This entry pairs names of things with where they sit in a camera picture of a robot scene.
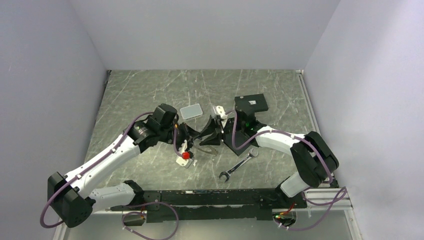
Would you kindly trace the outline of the numbered metal ring disc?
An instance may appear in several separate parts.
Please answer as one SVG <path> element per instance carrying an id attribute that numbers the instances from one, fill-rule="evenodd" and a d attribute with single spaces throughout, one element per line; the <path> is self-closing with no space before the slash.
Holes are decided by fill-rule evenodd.
<path id="1" fill-rule="evenodd" d="M 216 156 L 218 154 L 218 151 L 214 147 L 212 147 L 210 145 L 205 145 L 205 146 L 194 145 L 193 147 L 196 150 L 198 150 L 200 152 L 203 152 L 205 154 L 209 154 L 209 155 L 213 155 L 213 156 Z"/>

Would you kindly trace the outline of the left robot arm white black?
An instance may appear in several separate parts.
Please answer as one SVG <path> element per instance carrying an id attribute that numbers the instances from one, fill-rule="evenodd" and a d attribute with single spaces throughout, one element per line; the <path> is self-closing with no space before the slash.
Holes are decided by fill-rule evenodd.
<path id="1" fill-rule="evenodd" d="M 74 228 L 92 213 L 109 207 L 139 209 L 144 203 L 144 192 L 133 180 L 113 187 L 97 188 L 97 185 L 122 164 L 158 143 L 171 144 L 183 159 L 193 157 L 190 149 L 200 133 L 178 120 L 177 110 L 162 103 L 153 112 L 137 116 L 109 146 L 83 165 L 66 174 L 53 173 L 47 179 L 47 203 L 40 216 L 40 225 L 53 228 L 65 224 Z M 59 216 L 59 223 L 45 222 L 48 208 Z"/>

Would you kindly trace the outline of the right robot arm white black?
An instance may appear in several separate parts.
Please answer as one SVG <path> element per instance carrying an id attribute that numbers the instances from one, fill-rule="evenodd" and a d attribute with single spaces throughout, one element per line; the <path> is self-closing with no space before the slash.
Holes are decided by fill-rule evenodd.
<path id="1" fill-rule="evenodd" d="M 218 110 L 210 116 L 199 134 L 203 138 L 200 145 L 224 143 L 237 156 L 250 146 L 290 155 L 296 172 L 277 187 L 275 200 L 280 207 L 289 207 L 295 196 L 308 188 L 334 181 L 333 172 L 339 167 L 339 161 L 318 132 L 296 134 L 274 129 L 258 121 L 253 110 L 235 109 L 233 113 L 234 117 L 229 117 L 228 112 Z"/>

